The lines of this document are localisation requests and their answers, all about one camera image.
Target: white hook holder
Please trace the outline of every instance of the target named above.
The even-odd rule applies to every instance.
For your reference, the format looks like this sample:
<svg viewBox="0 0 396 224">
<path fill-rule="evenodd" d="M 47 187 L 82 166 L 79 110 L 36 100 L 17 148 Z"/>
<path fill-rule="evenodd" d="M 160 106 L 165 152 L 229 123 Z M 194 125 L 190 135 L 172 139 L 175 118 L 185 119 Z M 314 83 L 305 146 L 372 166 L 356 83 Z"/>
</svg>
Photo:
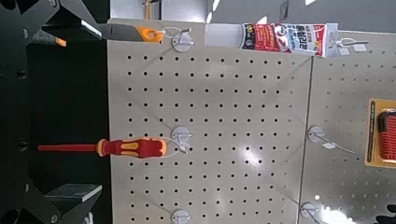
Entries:
<svg viewBox="0 0 396 224">
<path fill-rule="evenodd" d="M 177 52 L 186 52 L 194 45 L 190 32 L 191 28 L 184 29 L 172 38 L 172 46 Z"/>
<path fill-rule="evenodd" d="M 326 135 L 326 133 L 324 132 L 324 130 L 322 128 L 320 128 L 319 126 L 312 126 L 308 131 L 307 137 L 308 137 L 309 141 L 311 141 L 313 143 L 325 142 L 324 144 L 322 144 L 322 146 L 326 147 L 327 149 L 339 148 L 347 153 L 355 154 L 354 151 L 351 151 L 344 147 L 340 147 L 338 144 L 325 138 L 324 137 L 325 135 Z"/>
<path fill-rule="evenodd" d="M 184 154 L 188 154 L 190 137 L 192 133 L 185 127 L 177 127 L 172 131 L 172 139 L 177 142 L 178 149 Z"/>
<path fill-rule="evenodd" d="M 315 213 L 318 209 L 312 203 L 303 203 L 300 207 L 300 214 L 303 217 L 310 217 L 314 219 L 316 224 L 320 224 L 320 222 L 315 218 Z"/>
<path fill-rule="evenodd" d="M 187 224 L 191 219 L 191 215 L 184 210 L 176 210 L 174 214 L 172 214 L 172 222 L 174 224 Z"/>
</svg>

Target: product label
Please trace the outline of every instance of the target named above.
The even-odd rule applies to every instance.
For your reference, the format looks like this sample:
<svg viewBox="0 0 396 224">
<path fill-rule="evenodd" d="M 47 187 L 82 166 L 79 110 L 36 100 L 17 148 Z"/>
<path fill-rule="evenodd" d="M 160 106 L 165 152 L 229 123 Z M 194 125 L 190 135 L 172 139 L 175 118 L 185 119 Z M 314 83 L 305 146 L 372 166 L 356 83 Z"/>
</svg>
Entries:
<svg viewBox="0 0 396 224">
<path fill-rule="evenodd" d="M 324 24 L 245 24 L 242 48 L 322 56 L 324 32 Z"/>
</svg>

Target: red and yellow screwdriver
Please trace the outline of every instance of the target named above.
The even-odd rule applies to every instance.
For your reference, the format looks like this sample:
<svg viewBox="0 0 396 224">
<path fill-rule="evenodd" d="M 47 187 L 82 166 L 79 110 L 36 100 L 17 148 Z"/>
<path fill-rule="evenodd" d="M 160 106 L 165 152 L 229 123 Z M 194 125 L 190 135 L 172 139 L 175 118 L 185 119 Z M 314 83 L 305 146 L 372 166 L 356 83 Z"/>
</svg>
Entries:
<svg viewBox="0 0 396 224">
<path fill-rule="evenodd" d="M 100 157 L 106 155 L 132 156 L 140 159 L 162 157 L 166 153 L 166 143 L 158 138 L 138 138 L 134 140 L 107 141 L 98 144 L 63 144 L 38 146 L 39 151 L 97 152 Z"/>
</svg>

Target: red label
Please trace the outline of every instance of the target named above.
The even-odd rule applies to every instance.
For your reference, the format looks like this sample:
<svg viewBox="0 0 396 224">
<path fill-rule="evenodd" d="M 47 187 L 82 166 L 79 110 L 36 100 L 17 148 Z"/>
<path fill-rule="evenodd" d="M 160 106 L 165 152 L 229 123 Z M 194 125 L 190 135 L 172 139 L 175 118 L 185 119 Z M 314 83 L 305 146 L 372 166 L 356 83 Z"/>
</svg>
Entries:
<svg viewBox="0 0 396 224">
<path fill-rule="evenodd" d="M 256 32 L 255 49 L 280 52 L 274 27 L 270 24 L 254 24 Z"/>
</svg>

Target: red screwdriver shaft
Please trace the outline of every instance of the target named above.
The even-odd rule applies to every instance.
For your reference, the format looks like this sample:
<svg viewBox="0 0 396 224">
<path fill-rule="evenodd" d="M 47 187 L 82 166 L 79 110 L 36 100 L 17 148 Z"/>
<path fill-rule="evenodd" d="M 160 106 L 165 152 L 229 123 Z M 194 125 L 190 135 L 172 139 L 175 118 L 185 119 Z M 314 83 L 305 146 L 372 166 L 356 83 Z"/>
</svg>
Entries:
<svg viewBox="0 0 396 224">
<path fill-rule="evenodd" d="M 64 144 L 38 146 L 39 151 L 96 152 L 96 144 Z"/>
</svg>

